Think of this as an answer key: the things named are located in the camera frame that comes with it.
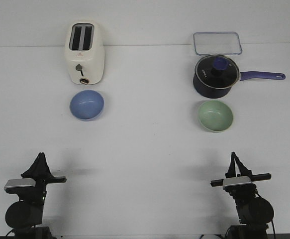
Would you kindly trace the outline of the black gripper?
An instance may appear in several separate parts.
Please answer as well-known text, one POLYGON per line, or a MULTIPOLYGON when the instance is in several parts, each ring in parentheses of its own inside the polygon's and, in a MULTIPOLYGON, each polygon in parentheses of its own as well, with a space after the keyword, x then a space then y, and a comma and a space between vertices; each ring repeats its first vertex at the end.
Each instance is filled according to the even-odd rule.
POLYGON ((253 175, 252 171, 244 166, 235 152, 231 152, 230 165, 225 177, 225 179, 211 180, 211 187, 222 187, 232 197, 255 197, 257 186, 254 182, 270 180, 271 174, 253 175), (235 163, 240 172, 240 176, 237 177, 235 163))
POLYGON ((21 199, 45 199, 48 184, 65 183, 66 176, 53 176, 47 164, 45 153, 39 153, 33 164, 21 174, 22 179, 30 180, 28 186, 21 189, 21 199))

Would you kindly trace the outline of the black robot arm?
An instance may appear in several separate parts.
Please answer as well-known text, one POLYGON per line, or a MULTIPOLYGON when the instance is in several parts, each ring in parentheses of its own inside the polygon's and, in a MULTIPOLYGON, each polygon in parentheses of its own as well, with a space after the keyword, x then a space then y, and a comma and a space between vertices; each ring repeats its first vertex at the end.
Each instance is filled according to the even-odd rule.
POLYGON ((212 180, 211 187, 222 187, 236 205, 239 224, 231 225, 224 239, 267 239, 268 223, 273 222, 274 209, 269 201, 258 193, 255 182, 270 180, 270 173, 253 174, 231 153, 230 165, 224 179, 212 180))
POLYGON ((9 179, 4 186, 8 194, 16 194, 18 201, 5 213, 5 222, 15 239, 53 239, 50 228, 41 227, 49 184, 65 183, 65 176, 53 176, 45 157, 40 152, 33 164, 18 179, 9 179))

